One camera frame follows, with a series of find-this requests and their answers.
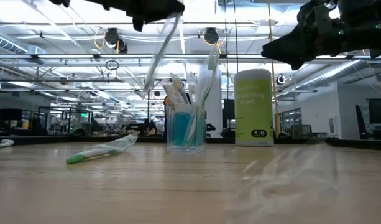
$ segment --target green label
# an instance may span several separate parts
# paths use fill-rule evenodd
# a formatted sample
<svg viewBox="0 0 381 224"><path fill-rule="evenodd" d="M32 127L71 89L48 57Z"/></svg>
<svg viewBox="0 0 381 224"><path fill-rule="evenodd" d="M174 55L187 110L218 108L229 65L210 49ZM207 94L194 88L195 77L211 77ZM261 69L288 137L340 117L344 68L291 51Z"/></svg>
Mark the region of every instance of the green label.
<svg viewBox="0 0 381 224"><path fill-rule="evenodd" d="M236 139L273 141L272 91L269 79L236 81Z"/></svg>

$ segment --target black robotic arm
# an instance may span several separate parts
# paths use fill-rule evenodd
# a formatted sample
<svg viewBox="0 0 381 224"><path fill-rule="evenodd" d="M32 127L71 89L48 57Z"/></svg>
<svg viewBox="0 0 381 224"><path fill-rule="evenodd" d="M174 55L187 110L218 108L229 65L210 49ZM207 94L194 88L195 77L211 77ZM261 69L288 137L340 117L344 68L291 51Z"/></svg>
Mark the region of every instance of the black robotic arm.
<svg viewBox="0 0 381 224"><path fill-rule="evenodd" d="M335 7L339 19L329 17ZM298 70L319 55L333 57L362 49L370 49L371 58L381 55L381 0L311 0L297 19L291 33L263 46L262 56Z"/></svg>
<svg viewBox="0 0 381 224"><path fill-rule="evenodd" d="M70 0L50 0L56 5L70 6ZM185 6L177 0L87 0L110 8L126 11L132 17L136 31L142 32L143 24L167 19L175 14L183 13Z"/></svg>

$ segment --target toothbrush holder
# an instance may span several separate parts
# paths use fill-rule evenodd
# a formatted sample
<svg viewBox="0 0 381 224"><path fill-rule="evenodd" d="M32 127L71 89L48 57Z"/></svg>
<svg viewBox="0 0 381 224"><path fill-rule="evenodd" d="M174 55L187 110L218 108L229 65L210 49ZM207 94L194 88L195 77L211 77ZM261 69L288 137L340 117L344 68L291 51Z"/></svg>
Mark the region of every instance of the toothbrush holder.
<svg viewBox="0 0 381 224"><path fill-rule="evenodd" d="M168 152L197 153L204 150L205 109L199 105L176 104L168 109Z"/></svg>

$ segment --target disinfecting wipes container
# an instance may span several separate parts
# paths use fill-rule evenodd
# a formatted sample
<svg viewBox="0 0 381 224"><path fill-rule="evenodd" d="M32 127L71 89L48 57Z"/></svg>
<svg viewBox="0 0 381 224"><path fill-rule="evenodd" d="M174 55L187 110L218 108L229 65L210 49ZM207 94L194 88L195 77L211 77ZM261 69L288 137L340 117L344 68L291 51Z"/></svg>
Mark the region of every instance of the disinfecting wipes container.
<svg viewBox="0 0 381 224"><path fill-rule="evenodd" d="M253 69L234 77L236 145L273 146L272 74Z"/></svg>

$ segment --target table surface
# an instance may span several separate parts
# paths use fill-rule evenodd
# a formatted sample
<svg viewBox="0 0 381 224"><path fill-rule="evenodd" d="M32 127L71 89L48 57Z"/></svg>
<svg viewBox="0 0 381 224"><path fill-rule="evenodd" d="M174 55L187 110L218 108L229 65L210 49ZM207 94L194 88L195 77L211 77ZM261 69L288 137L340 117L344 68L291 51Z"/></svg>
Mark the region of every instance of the table surface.
<svg viewBox="0 0 381 224"><path fill-rule="evenodd" d="M0 149L0 223L256 223L249 221L252 215L240 222L228 209L242 209L236 192L247 193L250 183L243 170L256 159L265 167L281 152L316 147L211 145L198 154L168 154L164 144L136 144L124 154L65 164L93 145ZM381 223L381 151L319 147L334 152L337 203L324 217L294 215L308 217L305 223ZM297 219L264 224L301 223Z"/></svg>

